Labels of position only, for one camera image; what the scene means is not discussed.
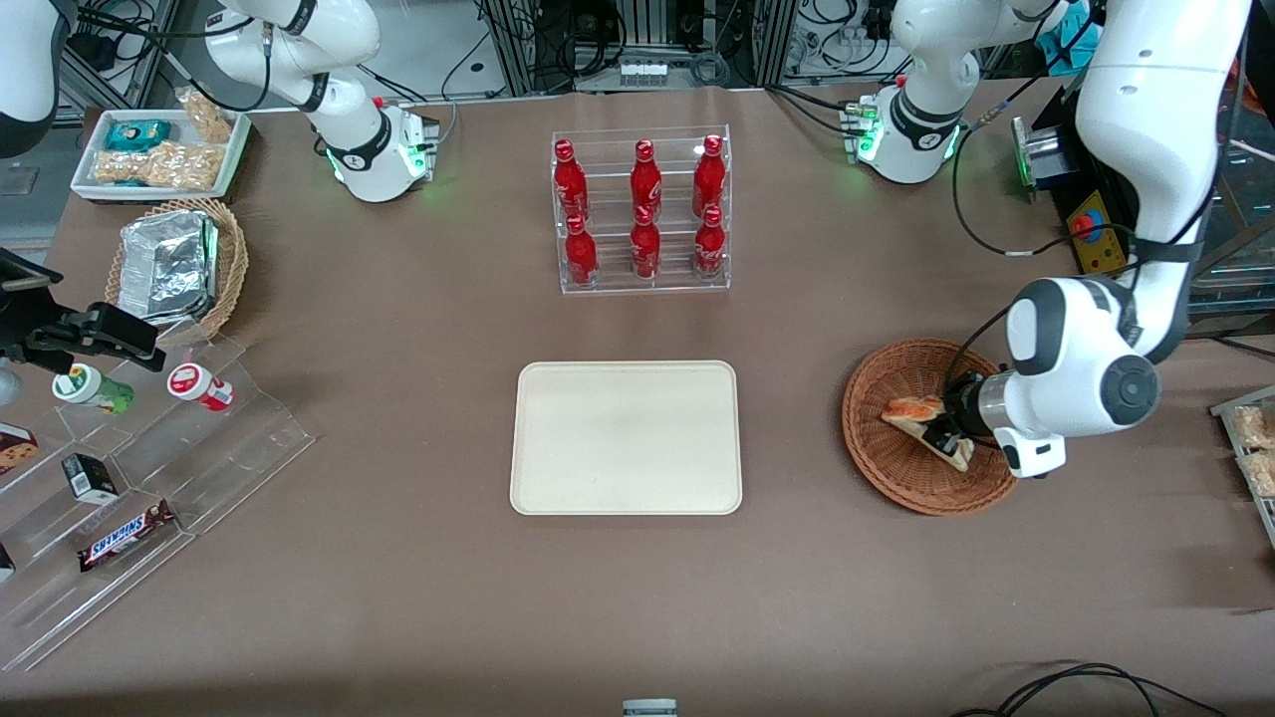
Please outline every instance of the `coca-cola bottle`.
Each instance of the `coca-cola bottle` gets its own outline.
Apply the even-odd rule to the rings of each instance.
[[[571,274],[571,283],[583,287],[592,287],[598,283],[598,246],[593,242],[589,232],[584,231],[584,217],[580,214],[567,214],[566,217],[566,268]]]
[[[649,139],[639,139],[634,148],[638,161],[629,175],[629,186],[634,193],[634,207],[649,207],[652,214],[659,216],[660,176],[655,166],[655,144]]]
[[[709,204],[704,209],[704,225],[695,232],[695,276],[709,281],[722,273],[722,253],[725,250],[725,231],[722,230],[722,208]]]
[[[725,162],[722,161],[722,137],[710,134],[704,138],[704,154],[695,166],[695,196],[691,211],[696,217],[704,216],[704,208],[722,200],[722,188],[725,185]]]
[[[589,188],[584,181],[584,168],[575,161],[575,147],[571,147],[571,140],[555,142],[553,156],[557,158],[553,165],[553,186],[557,190],[558,203],[562,204],[562,212],[580,214],[588,219]]]
[[[659,230],[650,207],[634,207],[634,228],[629,232],[634,251],[634,274],[640,279],[653,279],[659,273]]]

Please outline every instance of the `chocolate bar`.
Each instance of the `chocolate bar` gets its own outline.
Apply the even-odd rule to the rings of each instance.
[[[93,543],[93,547],[79,551],[80,573],[101,566],[110,558],[119,555],[148,536],[159,526],[176,518],[168,509],[168,501],[161,500],[145,513],[115,528],[111,535]]]

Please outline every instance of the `acrylic bottle rack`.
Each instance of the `acrylic bottle rack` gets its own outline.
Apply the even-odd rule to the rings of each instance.
[[[164,370],[121,364],[107,375],[131,385],[127,411],[107,416],[65,404],[31,431],[40,453],[0,476],[0,545],[17,570],[0,582],[0,667],[29,670],[191,541],[205,535],[314,443],[288,410],[263,393],[238,362],[244,348],[182,324],[161,339]],[[168,373],[198,362],[228,381],[222,412],[178,401]],[[101,459],[120,495],[76,501],[61,462]],[[176,521],[89,572],[76,552],[167,500]]]
[[[722,190],[722,228],[727,241],[722,270],[711,279],[695,276],[695,232],[700,219],[691,211],[695,166],[704,153],[704,138],[722,135],[722,161],[725,163],[725,185]],[[640,293],[648,291],[724,291],[731,287],[731,128],[705,125],[687,128],[556,131],[553,142],[569,139],[575,158],[584,170],[589,188],[589,221],[586,228],[598,248],[598,282],[581,287],[571,281],[567,270],[566,216],[553,188],[553,144],[550,144],[550,200],[553,204],[558,253],[558,282],[562,293]],[[659,273],[653,279],[639,278],[632,272],[629,232],[634,226],[632,194],[629,176],[634,168],[634,144],[649,139],[655,145],[655,163],[662,172],[662,209],[655,221],[660,233]]]

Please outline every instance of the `wicker basket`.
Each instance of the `wicker basket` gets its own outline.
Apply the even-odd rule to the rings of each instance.
[[[1014,490],[1000,452],[975,447],[969,472],[961,473],[917,439],[881,420],[894,398],[938,395],[943,374],[959,346],[935,338],[891,343],[863,360],[850,376],[841,402],[841,431],[854,463],[895,503],[928,515],[961,515],[998,503]],[[958,375],[996,371],[982,356],[968,352]]]
[[[217,223],[217,305],[199,320],[199,329],[204,336],[212,337],[231,318],[235,305],[238,302],[240,291],[244,288],[244,274],[247,273],[247,244],[244,241],[244,231],[235,214],[224,204],[215,199],[175,199],[147,212],[147,216],[162,214],[176,209],[203,209]],[[106,281],[106,300],[115,304],[120,299],[120,268],[124,265],[124,244],[115,251],[115,262],[111,263],[111,276]],[[184,346],[190,343],[191,337],[166,334],[159,338],[158,346],[168,348],[171,346]]]

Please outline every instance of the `brown paper tablecloth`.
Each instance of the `brown paper tablecloth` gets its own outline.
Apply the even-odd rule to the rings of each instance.
[[[1010,87],[984,83],[972,112]],[[724,295],[558,293],[550,134],[640,117],[731,125]],[[1063,469],[970,518],[912,514],[857,475],[838,402],[861,357],[963,339],[1031,278],[1074,272],[1065,249],[970,242],[949,170],[892,185],[762,92],[567,96],[464,106],[437,180],[372,205],[311,153],[302,116],[255,122],[233,205],[251,268],[226,330],[319,441],[34,671],[0,675],[15,700],[0,713],[606,716],[667,695],[687,717],[941,716],[1062,660],[1275,713],[1271,547],[1206,412],[1275,383],[1269,362],[1183,346],[1150,421],[1068,443]],[[972,223],[1009,248],[1053,236],[1049,203],[1016,189],[1009,116],[972,142]],[[70,200],[50,255],[60,300],[101,296],[140,213]],[[993,360],[1002,346],[979,343]],[[516,514],[521,367],[641,358],[734,366],[742,508]],[[23,375],[15,416],[47,407],[47,376]],[[1040,699],[1142,713],[1093,681]]]

